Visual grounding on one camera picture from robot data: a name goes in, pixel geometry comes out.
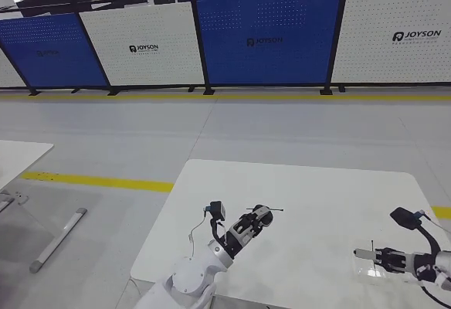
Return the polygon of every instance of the black frame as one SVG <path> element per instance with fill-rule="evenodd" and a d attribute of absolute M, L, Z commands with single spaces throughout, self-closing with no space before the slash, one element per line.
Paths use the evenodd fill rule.
<path fill-rule="evenodd" d="M 191 2 L 192 6 L 192 14 L 193 19 L 195 22 L 195 31 L 196 31 L 196 38 L 198 41 L 198 50 L 200 52 L 200 60 L 202 63 L 202 71 L 203 71 L 203 84 L 163 84 L 163 85 L 124 85 L 124 86 L 114 86 L 110 84 L 110 81 L 107 77 L 107 74 L 105 72 L 105 69 L 103 68 L 103 65 L 100 61 L 99 56 L 97 55 L 97 51 L 95 50 L 95 47 L 93 46 L 92 40 L 90 36 L 88 35 L 88 31 L 86 30 L 86 27 L 83 23 L 83 20 L 80 16 L 80 10 L 78 9 L 78 4 L 83 3 L 90 3 L 90 4 L 103 4 L 107 3 L 110 4 L 111 0 L 97 0 L 93 2 L 78 2 L 76 0 L 73 0 L 71 3 L 63 3 L 63 4 L 57 4 L 57 5 L 41 5 L 41 6 L 33 6 L 28 8 L 14 8 L 14 9 L 7 9 L 0 11 L 1 13 L 7 13 L 7 12 L 20 12 L 25 10 L 33 10 L 38 8 L 47 8 L 47 7 L 56 7 L 56 6 L 70 6 L 73 8 L 73 13 L 76 15 L 76 19 L 78 20 L 83 33 L 85 34 L 85 37 L 87 39 L 87 42 L 92 50 L 93 56 L 95 60 L 97 61 L 97 64 L 99 66 L 99 69 L 101 73 L 103 74 L 103 78 L 105 79 L 106 86 L 105 87 L 99 87 L 99 86 L 64 86 L 64 87 L 33 87 L 29 84 L 28 80 L 25 78 L 25 76 L 22 74 L 20 69 L 18 68 L 17 64 L 13 61 L 12 57 L 7 52 L 4 45 L 1 43 L 0 40 L 0 48 L 1 51 L 5 54 L 6 58 L 9 60 L 9 62 L 12 64 L 15 71 L 18 73 L 18 75 L 22 78 L 23 83 L 25 83 L 24 87 L 0 87 L 0 90 L 29 90 L 30 96 L 36 96 L 40 92 L 38 90 L 57 90 L 57 89 L 73 89 L 72 93 L 78 92 L 80 89 L 88 89 L 88 90 L 108 90 L 109 96 L 117 95 L 121 91 L 125 90 L 150 90 L 150 89 L 168 89 L 168 88 L 188 88 L 188 92 L 194 91 L 196 87 L 204 87 L 205 92 L 204 95 L 213 95 L 214 90 L 212 87 L 323 87 L 323 89 L 320 90 L 321 95 L 331 95 L 332 90 L 331 87 L 338 87 L 340 92 L 345 92 L 345 87 L 451 87 L 451 82 L 430 82 L 430 83 L 332 83 L 332 75 L 334 72 L 334 64 L 335 64 L 335 58 L 337 56 L 337 48 L 339 43 L 339 37 L 341 35 L 341 28 L 342 28 L 342 20 L 344 18 L 344 10 L 345 10 L 345 3 L 346 0 L 339 0 L 339 6 L 337 8 L 337 16 L 335 20 L 335 29 L 334 29 L 334 36 L 332 39 L 332 46 L 331 46 L 331 54 L 329 58 L 329 64 L 327 69 L 327 78 L 324 83 L 214 83 L 210 84 L 209 81 L 209 72 L 207 70 L 207 63 L 205 58 L 205 50 L 204 50 L 204 44 L 203 44 L 203 38 L 202 38 L 202 30 L 200 27 L 200 21 L 198 16 L 198 0 L 189 0 Z"/>

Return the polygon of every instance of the black cable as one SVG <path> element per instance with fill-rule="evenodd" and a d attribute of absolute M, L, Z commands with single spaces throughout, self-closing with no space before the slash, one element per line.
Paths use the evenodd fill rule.
<path fill-rule="evenodd" d="M 433 295 L 431 295 L 430 292 L 428 292 L 428 290 L 426 289 L 426 287 L 421 287 L 421 289 L 423 290 L 423 292 L 425 292 L 426 295 L 428 295 L 431 299 L 433 299 L 434 301 L 436 301 L 438 304 L 441 304 L 442 306 L 444 306 L 445 308 L 451 309 L 451 306 L 449 306 L 448 304 L 442 302 L 440 299 L 434 297 Z"/>
<path fill-rule="evenodd" d="M 438 271 L 439 273 L 442 273 L 442 271 L 440 269 L 436 269 L 436 271 Z M 451 283 L 451 277 L 447 276 L 446 279 Z M 433 299 L 437 304 L 440 304 L 442 306 L 444 306 L 447 309 L 451 309 L 451 306 L 442 302 L 440 299 L 436 298 L 435 296 L 433 296 L 430 292 L 428 292 L 428 290 L 426 289 L 426 287 L 421 287 L 421 289 L 423 290 L 423 292 L 425 292 L 426 295 L 428 295 L 428 297 L 430 297 L 431 299 Z"/>

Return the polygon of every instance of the joyson logo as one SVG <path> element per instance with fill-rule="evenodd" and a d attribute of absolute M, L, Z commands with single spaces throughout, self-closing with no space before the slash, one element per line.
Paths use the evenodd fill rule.
<path fill-rule="evenodd" d="M 130 45 L 130 51 L 132 53 L 158 52 L 158 45 L 157 44 Z"/>
<path fill-rule="evenodd" d="M 404 41 L 421 41 L 421 40 L 434 40 L 442 34 L 442 30 L 429 30 L 429 31 L 410 31 L 405 34 L 402 31 L 394 33 L 392 37 L 393 42 Z"/>
<path fill-rule="evenodd" d="M 282 41 L 283 41 L 282 37 L 279 37 L 279 38 L 259 38 L 259 39 L 248 38 L 246 40 L 246 46 L 248 46 L 248 47 L 255 47 L 255 46 L 262 46 L 262 45 L 266 45 L 266 44 L 281 43 Z"/>

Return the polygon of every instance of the cable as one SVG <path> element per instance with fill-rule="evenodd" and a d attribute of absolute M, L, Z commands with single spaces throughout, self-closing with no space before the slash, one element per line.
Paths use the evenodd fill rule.
<path fill-rule="evenodd" d="M 433 225 L 438 226 L 440 229 L 444 230 L 446 233 L 448 233 L 448 234 L 451 235 L 451 232 L 450 232 L 448 229 L 445 229 L 445 228 L 441 227 L 439 224 L 433 222 L 433 220 L 431 220 L 430 217 L 428 217 L 428 215 L 423 214 L 423 216 L 424 216 L 425 218 L 427 218 Z"/>
<path fill-rule="evenodd" d="M 136 282 L 134 282 L 133 278 L 130 278 L 130 281 L 134 284 L 134 287 L 136 287 L 136 290 L 138 291 L 138 294 L 140 294 L 140 296 L 141 296 L 140 289 L 138 289 L 138 285 L 136 284 Z"/>
<path fill-rule="evenodd" d="M 439 272 L 439 273 L 443 273 L 443 275 L 445 275 L 446 279 L 451 283 L 451 277 L 449 277 L 446 273 L 442 272 L 438 267 L 434 267 L 434 270 Z M 421 279 L 419 278 L 419 274 L 416 274 L 418 277 L 418 281 L 421 282 Z M 426 289 L 426 287 L 421 286 L 421 289 L 423 290 L 423 292 L 425 292 L 426 295 L 428 295 L 428 297 L 430 297 L 431 299 L 433 299 L 437 304 L 440 304 L 442 306 L 444 306 L 447 309 L 451 309 L 451 306 L 442 302 L 440 299 L 436 298 L 435 296 L 433 296 L 430 292 L 428 292 L 428 290 Z"/>
<path fill-rule="evenodd" d="M 206 216 L 207 216 L 207 212 L 204 210 L 203 211 L 203 220 L 197 226 L 195 226 L 188 235 L 189 242 L 192 244 L 192 257 L 195 256 L 195 240 L 193 239 L 193 231 L 195 231 L 195 229 L 197 229 L 201 224 L 203 224 Z"/>

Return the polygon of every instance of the panel base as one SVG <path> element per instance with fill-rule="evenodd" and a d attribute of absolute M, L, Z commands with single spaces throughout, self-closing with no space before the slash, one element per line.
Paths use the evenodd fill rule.
<path fill-rule="evenodd" d="M 205 88 L 205 92 L 203 93 L 204 96 L 212 96 L 215 93 L 215 90 L 212 88 Z"/>
<path fill-rule="evenodd" d="M 331 96 L 333 93 L 329 87 L 326 87 L 326 88 L 320 90 L 320 94 L 322 96 Z"/>
<path fill-rule="evenodd" d="M 34 97 L 34 96 L 38 95 L 39 93 L 40 93 L 40 91 L 37 91 L 35 89 L 31 89 L 29 97 Z"/>

